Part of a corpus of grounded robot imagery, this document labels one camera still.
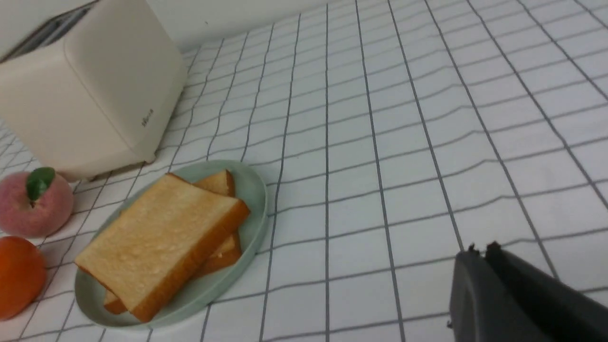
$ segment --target toaster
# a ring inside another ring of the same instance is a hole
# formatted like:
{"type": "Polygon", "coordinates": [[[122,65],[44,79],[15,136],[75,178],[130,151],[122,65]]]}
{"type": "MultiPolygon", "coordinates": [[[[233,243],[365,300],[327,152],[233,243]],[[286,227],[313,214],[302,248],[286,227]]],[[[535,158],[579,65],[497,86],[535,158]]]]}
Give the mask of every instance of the toaster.
{"type": "Polygon", "coordinates": [[[56,16],[0,61],[0,117],[68,181],[152,162],[186,68],[146,0],[56,16]]]}

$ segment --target toaster slot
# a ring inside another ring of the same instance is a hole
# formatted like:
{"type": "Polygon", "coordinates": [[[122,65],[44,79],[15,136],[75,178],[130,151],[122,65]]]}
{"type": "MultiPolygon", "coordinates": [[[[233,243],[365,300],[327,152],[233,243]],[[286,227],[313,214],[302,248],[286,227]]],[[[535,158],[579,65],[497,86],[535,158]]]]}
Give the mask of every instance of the toaster slot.
{"type": "Polygon", "coordinates": [[[19,46],[9,52],[9,54],[0,62],[28,54],[31,51],[56,42],[68,33],[76,23],[90,11],[95,2],[86,4],[48,20],[38,30],[27,37],[19,46]]]}

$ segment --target bread slice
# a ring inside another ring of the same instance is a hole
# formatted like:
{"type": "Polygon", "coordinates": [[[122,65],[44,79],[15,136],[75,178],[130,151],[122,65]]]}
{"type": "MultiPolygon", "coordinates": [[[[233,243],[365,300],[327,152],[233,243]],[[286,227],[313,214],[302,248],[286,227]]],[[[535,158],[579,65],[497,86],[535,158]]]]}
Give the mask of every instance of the bread slice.
{"type": "Polygon", "coordinates": [[[166,174],[75,263],[149,322],[249,215],[237,199],[166,174]]]}
{"type": "MultiPolygon", "coordinates": [[[[234,197],[235,195],[234,178],[228,170],[205,177],[194,183],[194,185],[218,195],[230,197],[234,197]]],[[[238,261],[242,253],[238,232],[235,232],[198,268],[193,277],[202,277],[219,271],[224,267],[231,266],[238,261]]],[[[103,307],[115,315],[126,311],[125,305],[110,291],[106,291],[103,307]]]]}

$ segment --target plate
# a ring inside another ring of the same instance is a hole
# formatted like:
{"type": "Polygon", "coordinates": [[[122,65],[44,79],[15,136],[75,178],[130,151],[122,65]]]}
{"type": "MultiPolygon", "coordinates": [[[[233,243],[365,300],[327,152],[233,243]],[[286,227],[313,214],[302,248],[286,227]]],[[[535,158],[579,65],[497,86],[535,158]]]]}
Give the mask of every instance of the plate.
{"type": "MultiPolygon", "coordinates": [[[[214,173],[227,169],[234,177],[236,196],[242,199],[251,213],[239,227],[243,255],[232,266],[224,268],[199,279],[188,281],[156,316],[148,323],[141,323],[130,313],[113,315],[103,308],[105,289],[90,275],[78,270],[74,283],[76,303],[80,311],[93,323],[102,327],[123,329],[149,329],[166,326],[182,321],[204,309],[207,304],[224,293],[251,263],[260,248],[268,230],[266,224],[268,194],[262,178],[251,167],[236,161],[209,161],[193,164],[174,171],[177,176],[195,182],[214,173]]],[[[109,224],[118,217],[121,210],[128,208],[152,184],[128,198],[108,217],[95,233],[95,239],[109,224]]]]}

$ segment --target white tablecloth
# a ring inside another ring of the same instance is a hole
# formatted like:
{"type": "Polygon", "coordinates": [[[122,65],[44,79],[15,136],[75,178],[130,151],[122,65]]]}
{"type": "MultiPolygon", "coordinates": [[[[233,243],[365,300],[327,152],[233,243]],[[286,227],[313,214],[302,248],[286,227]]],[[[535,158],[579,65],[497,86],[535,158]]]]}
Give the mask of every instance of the white tablecloth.
{"type": "MultiPolygon", "coordinates": [[[[23,341],[452,341],[457,252],[494,240],[608,304],[608,4],[334,2],[184,55],[189,77],[150,165],[75,187],[34,240],[23,341]],[[130,194],[207,159],[254,166],[269,234],[216,302],[175,326],[92,325],[74,257],[130,194]]],[[[2,175],[39,164],[0,128],[2,175]]]]}

